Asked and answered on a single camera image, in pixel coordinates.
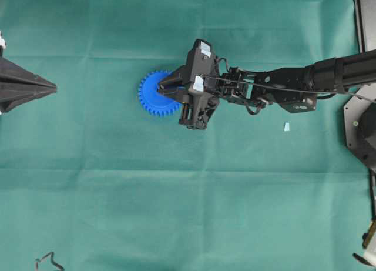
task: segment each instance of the gear teeth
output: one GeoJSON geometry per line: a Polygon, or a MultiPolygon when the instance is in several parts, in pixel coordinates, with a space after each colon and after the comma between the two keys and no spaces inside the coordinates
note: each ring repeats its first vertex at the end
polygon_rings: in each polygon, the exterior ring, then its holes
{"type": "Polygon", "coordinates": [[[151,115],[154,115],[154,116],[157,115],[159,117],[170,116],[175,111],[177,111],[179,109],[180,103],[172,102],[170,104],[167,104],[166,106],[161,107],[161,109],[159,109],[159,108],[155,108],[153,105],[150,105],[149,102],[144,97],[145,91],[150,92],[150,89],[147,87],[147,85],[145,85],[145,83],[148,82],[147,80],[150,76],[152,76],[153,74],[156,74],[156,73],[171,74],[171,72],[169,72],[167,70],[162,70],[162,69],[159,70],[159,71],[153,71],[153,72],[147,74],[141,80],[141,83],[139,84],[138,89],[137,89],[139,102],[142,105],[143,109],[146,112],[149,112],[151,115]]]}

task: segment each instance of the small blue object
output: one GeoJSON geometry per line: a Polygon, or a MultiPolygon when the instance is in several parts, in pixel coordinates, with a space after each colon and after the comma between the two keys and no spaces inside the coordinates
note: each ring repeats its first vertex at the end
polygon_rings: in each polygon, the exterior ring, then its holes
{"type": "Polygon", "coordinates": [[[147,74],[139,87],[139,101],[151,115],[166,116],[178,110],[180,103],[158,93],[158,83],[170,75],[168,71],[155,71],[147,74]]]}

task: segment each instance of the cable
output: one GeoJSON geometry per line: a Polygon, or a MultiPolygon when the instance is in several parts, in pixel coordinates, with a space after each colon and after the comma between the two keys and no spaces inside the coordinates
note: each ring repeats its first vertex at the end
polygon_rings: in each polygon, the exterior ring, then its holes
{"type": "Polygon", "coordinates": [[[317,99],[330,99],[335,95],[336,93],[331,93],[330,95],[326,95],[326,96],[318,96],[317,99]]]}
{"type": "Polygon", "coordinates": [[[218,59],[218,62],[217,62],[218,73],[219,73],[219,63],[221,61],[224,61],[224,63],[226,64],[226,70],[227,70],[227,72],[230,72],[230,68],[229,68],[229,64],[227,63],[227,59],[226,58],[220,58],[220,59],[218,59]]]}
{"type": "Polygon", "coordinates": [[[376,104],[376,101],[374,101],[372,99],[369,99],[369,98],[366,98],[364,96],[358,95],[357,93],[351,93],[351,92],[338,93],[338,92],[329,92],[329,91],[305,91],[305,90],[299,90],[299,89],[278,88],[278,87],[273,87],[273,86],[259,84],[259,83],[254,83],[254,82],[237,81],[237,80],[224,79],[224,78],[221,78],[221,77],[214,77],[214,76],[208,76],[208,75],[204,75],[204,76],[208,77],[208,78],[211,78],[211,79],[228,81],[228,82],[232,82],[232,83],[249,84],[249,85],[258,86],[258,87],[262,87],[262,88],[266,88],[266,89],[272,89],[272,90],[289,91],[289,92],[299,92],[299,93],[317,93],[317,94],[326,93],[326,94],[328,94],[328,96],[323,96],[321,99],[328,99],[328,98],[330,98],[329,97],[330,95],[337,95],[337,94],[339,94],[339,95],[350,95],[350,96],[356,96],[359,99],[363,99],[365,101],[368,101],[368,102],[376,104]]]}
{"type": "Polygon", "coordinates": [[[64,271],[64,267],[54,261],[54,255],[54,252],[49,252],[44,257],[42,257],[42,259],[35,259],[35,270],[38,271],[38,263],[43,262],[47,257],[50,257],[51,264],[57,267],[59,271],[64,271]]]}
{"type": "Polygon", "coordinates": [[[358,95],[357,93],[346,92],[345,94],[346,95],[350,95],[350,96],[356,96],[357,98],[363,99],[363,100],[368,101],[368,102],[376,103],[376,101],[374,101],[372,99],[369,99],[369,98],[366,98],[366,97],[364,97],[362,95],[358,95]]]}
{"type": "Polygon", "coordinates": [[[224,79],[221,77],[215,77],[215,76],[209,76],[209,75],[204,75],[205,77],[208,77],[210,79],[217,79],[217,80],[222,80],[222,81],[228,81],[232,83],[242,83],[242,84],[249,84],[249,85],[254,85],[257,87],[262,87],[266,89],[273,89],[273,90],[279,90],[279,91],[289,91],[289,92],[299,92],[299,93],[327,93],[327,94],[338,94],[338,92],[327,92],[327,91],[304,91],[304,90],[299,90],[299,89],[287,89],[287,88],[279,88],[279,87],[273,87],[270,85],[264,85],[264,84],[259,84],[259,83],[254,83],[254,82],[248,82],[248,81],[237,81],[237,80],[231,80],[231,79],[224,79]]]}

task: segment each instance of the black wire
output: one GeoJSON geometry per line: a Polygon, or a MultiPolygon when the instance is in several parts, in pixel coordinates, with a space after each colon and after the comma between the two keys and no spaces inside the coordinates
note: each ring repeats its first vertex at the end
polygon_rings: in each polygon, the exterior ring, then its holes
{"type": "Polygon", "coordinates": [[[219,63],[221,61],[224,61],[224,63],[226,64],[226,70],[227,70],[227,72],[230,72],[230,68],[229,68],[229,64],[227,63],[227,59],[226,58],[220,58],[220,59],[218,59],[218,62],[217,62],[218,73],[219,73],[219,63]]]}
{"type": "Polygon", "coordinates": [[[278,88],[278,87],[273,87],[273,86],[254,83],[254,82],[224,79],[224,78],[221,78],[221,77],[214,77],[214,76],[209,76],[209,75],[204,75],[204,76],[211,78],[211,79],[217,79],[217,80],[228,81],[228,82],[233,82],[233,83],[249,84],[249,85],[253,85],[253,86],[258,86],[258,87],[262,87],[262,88],[266,88],[266,89],[272,89],[272,90],[279,90],[279,91],[289,91],[289,92],[298,92],[298,93],[317,93],[317,94],[327,93],[329,95],[350,95],[350,96],[356,96],[359,99],[363,99],[365,101],[376,104],[376,101],[374,101],[372,99],[369,99],[369,98],[366,98],[364,96],[358,95],[357,93],[351,93],[351,92],[338,93],[338,92],[329,92],[329,91],[305,91],[305,90],[299,90],[299,89],[278,88]]]}
{"type": "Polygon", "coordinates": [[[249,84],[249,85],[254,85],[266,89],[273,89],[273,90],[279,90],[279,91],[289,91],[289,92],[299,92],[299,93],[327,93],[327,94],[338,94],[338,92],[328,92],[328,91],[304,91],[304,90],[299,90],[299,89],[287,89],[287,88],[278,88],[278,87],[273,87],[270,85],[264,85],[264,84],[259,84],[259,83],[254,83],[254,82],[247,82],[247,81],[237,81],[237,80],[231,80],[231,79],[224,79],[221,77],[215,77],[215,76],[209,76],[209,75],[204,75],[205,77],[211,78],[211,79],[217,79],[217,80],[222,80],[222,81],[228,81],[232,83],[242,83],[242,84],[249,84]]]}
{"type": "Polygon", "coordinates": [[[330,95],[326,95],[326,96],[318,96],[317,99],[330,99],[335,95],[336,93],[331,93],[330,95]]]}
{"type": "Polygon", "coordinates": [[[372,99],[369,99],[369,98],[366,98],[365,96],[358,95],[357,93],[346,92],[345,94],[346,95],[350,95],[350,96],[356,96],[358,99],[363,99],[365,101],[368,101],[368,102],[376,104],[376,101],[374,101],[372,99]]]}

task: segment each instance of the green tablecloth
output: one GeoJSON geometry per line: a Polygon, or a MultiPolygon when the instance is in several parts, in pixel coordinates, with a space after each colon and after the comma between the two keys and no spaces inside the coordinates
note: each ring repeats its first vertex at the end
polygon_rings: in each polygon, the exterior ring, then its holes
{"type": "Polygon", "coordinates": [[[0,118],[2,269],[51,250],[66,270],[363,269],[347,97],[256,117],[222,102],[206,131],[137,101],[196,38],[255,71],[356,53],[353,0],[0,0],[0,29],[6,58],[58,85],[0,118]]]}

